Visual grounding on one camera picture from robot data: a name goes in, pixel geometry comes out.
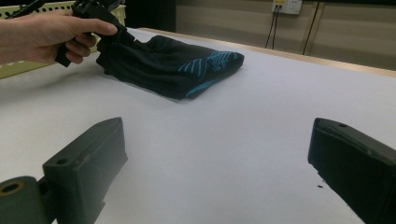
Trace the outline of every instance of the white table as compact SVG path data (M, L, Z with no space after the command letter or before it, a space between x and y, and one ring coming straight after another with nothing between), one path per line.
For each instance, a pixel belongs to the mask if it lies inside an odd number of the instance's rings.
M93 124L122 117L129 161L97 224L362 223L307 162L312 125L334 119L396 148L394 72L174 38L238 51L245 63L179 102L104 75L98 53L1 79L0 181L40 178Z

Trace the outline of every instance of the wall socket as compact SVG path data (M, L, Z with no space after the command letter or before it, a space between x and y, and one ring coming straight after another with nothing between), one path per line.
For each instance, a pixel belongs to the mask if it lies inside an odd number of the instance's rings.
M303 0L274 0L272 11L278 11L279 13L285 14L300 14L301 5L303 4Z

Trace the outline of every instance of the plastic basket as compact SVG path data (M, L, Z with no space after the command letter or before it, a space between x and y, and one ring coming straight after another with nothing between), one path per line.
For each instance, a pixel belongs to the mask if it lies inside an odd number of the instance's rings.
M34 13L49 12L56 9L70 9L75 1L59 2L59 3L47 3ZM20 7L0 7L0 20L6 18ZM119 6L112 11L113 15L119 19L120 23L125 25L125 6ZM96 51L96 47L91 49L92 52ZM0 78L10 77L19 73L27 72L33 69L37 69L43 66L49 65L48 63L32 63L32 62L17 62L17 63L6 63L0 65Z

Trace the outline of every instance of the hand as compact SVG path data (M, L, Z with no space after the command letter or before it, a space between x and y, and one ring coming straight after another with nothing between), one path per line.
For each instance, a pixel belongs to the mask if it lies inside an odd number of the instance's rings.
M16 42L13 48L22 48L15 52L22 53L22 60L38 63L54 62L63 42L69 49L67 59L72 63L81 63L83 57L90 55L90 48L96 44L96 38L86 33L114 35L117 32L117 28L110 23L73 17L70 10L32 14L9 22L15 27L11 35L16 37L12 39Z

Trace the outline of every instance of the black cloth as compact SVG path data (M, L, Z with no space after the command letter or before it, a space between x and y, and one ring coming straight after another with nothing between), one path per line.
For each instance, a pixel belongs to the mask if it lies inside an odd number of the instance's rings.
M234 74L244 55L189 45L156 35L144 43L148 52L114 42L97 59L120 81L174 98L195 98L212 84Z

